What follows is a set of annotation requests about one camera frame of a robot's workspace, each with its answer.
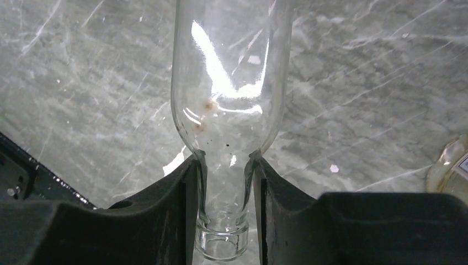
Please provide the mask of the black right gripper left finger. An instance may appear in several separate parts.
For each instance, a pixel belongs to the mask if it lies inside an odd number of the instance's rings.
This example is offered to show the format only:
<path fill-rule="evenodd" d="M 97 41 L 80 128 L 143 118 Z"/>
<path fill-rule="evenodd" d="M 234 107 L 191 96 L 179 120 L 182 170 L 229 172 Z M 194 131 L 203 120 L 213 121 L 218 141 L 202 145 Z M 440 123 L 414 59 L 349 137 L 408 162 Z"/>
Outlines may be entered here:
<path fill-rule="evenodd" d="M 108 209 L 60 200 L 1 203 L 2 264 L 191 264 L 198 160 Z"/>

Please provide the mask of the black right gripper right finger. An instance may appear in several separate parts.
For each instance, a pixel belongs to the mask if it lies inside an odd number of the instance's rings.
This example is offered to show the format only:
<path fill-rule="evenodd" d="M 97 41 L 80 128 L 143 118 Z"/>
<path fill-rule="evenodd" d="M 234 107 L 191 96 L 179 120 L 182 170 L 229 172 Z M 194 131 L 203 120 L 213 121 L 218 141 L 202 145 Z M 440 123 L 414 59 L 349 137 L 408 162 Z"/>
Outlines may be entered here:
<path fill-rule="evenodd" d="M 467 263 L 467 206 L 452 195 L 313 198 L 262 158 L 253 187 L 261 264 Z"/>

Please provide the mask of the clear plain glass bottle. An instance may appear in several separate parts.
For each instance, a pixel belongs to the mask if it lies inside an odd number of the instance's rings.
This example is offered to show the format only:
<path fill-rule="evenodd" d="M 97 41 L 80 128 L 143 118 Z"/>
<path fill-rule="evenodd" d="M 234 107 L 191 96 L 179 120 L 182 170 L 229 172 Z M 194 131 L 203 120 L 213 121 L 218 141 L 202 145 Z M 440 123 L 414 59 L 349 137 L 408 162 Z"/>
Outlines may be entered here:
<path fill-rule="evenodd" d="M 199 162 L 195 247 L 248 245 L 254 169 L 284 113 L 294 1 L 178 1 L 171 80 L 177 132 Z"/>

